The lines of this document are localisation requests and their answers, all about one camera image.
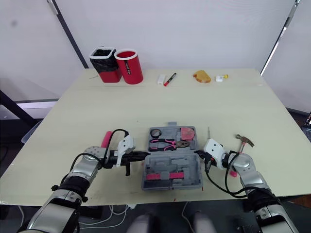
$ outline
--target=pliers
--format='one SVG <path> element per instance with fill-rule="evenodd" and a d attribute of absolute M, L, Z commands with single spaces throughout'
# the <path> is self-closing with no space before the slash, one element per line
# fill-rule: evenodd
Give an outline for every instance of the pliers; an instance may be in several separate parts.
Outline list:
<path fill-rule="evenodd" d="M 167 147 L 162 147 L 162 148 L 149 147 L 149 151 L 176 150 L 177 147 L 188 147 L 190 145 L 190 143 L 188 141 L 185 141 L 185 140 L 176 141 L 174 139 L 164 139 L 164 138 L 150 140 L 150 143 L 158 143 L 158 142 L 168 143 L 170 145 Z"/>

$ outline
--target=pink pliers handle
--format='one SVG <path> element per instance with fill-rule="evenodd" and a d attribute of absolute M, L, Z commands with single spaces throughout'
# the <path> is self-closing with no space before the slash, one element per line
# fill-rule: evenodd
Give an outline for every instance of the pink pliers handle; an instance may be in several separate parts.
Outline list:
<path fill-rule="evenodd" d="M 162 147 L 162 148 L 158 148 L 158 147 L 149 147 L 149 151 L 176 150 L 176 140 L 174 140 L 174 139 L 164 139 L 164 138 L 160 138 L 160 139 L 152 139 L 152 140 L 150 140 L 150 143 L 158 143 L 158 142 L 168 143 L 168 144 L 170 144 L 170 145 L 168 145 L 167 147 Z"/>

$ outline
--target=red marker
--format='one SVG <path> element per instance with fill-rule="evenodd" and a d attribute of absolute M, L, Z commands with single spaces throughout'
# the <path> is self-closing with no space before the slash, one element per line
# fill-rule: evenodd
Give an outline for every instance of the red marker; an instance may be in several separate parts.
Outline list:
<path fill-rule="evenodd" d="M 170 83 L 170 81 L 172 81 L 172 79 L 173 79 L 176 75 L 177 75 L 177 74 L 174 73 L 174 74 L 166 81 L 166 83 L 164 83 L 164 86 L 167 86 L 167 85 Z"/>

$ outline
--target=yellow sponge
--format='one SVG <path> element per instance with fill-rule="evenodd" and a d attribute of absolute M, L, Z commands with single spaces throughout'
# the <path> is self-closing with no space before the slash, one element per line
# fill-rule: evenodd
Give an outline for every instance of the yellow sponge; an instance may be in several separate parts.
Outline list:
<path fill-rule="evenodd" d="M 211 81 L 211 78 L 204 70 L 199 70 L 194 73 L 193 75 L 195 79 L 200 83 L 209 83 Z"/>

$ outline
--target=red pen holder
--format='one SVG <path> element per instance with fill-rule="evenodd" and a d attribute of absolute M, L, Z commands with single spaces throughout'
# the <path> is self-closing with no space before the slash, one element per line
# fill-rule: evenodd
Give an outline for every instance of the red pen holder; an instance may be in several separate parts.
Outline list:
<path fill-rule="evenodd" d="M 126 83 L 138 84 L 143 80 L 138 54 L 135 50 L 118 50 L 114 56 Z"/>

